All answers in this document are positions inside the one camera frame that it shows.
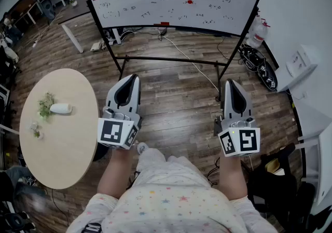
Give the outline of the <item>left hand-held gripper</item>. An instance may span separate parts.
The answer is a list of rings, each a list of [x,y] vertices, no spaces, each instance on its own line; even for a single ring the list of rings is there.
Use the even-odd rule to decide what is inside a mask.
[[[141,129],[142,117],[137,113],[141,102],[141,81],[128,75],[108,92],[103,116],[98,119],[98,143],[111,148],[129,150]]]

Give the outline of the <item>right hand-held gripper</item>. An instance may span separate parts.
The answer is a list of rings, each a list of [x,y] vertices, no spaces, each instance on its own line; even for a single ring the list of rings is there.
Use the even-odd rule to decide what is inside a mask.
[[[226,80],[223,89],[224,119],[215,119],[214,135],[218,137],[225,157],[259,152],[260,128],[253,117],[245,117],[252,115],[251,97],[232,79]]]

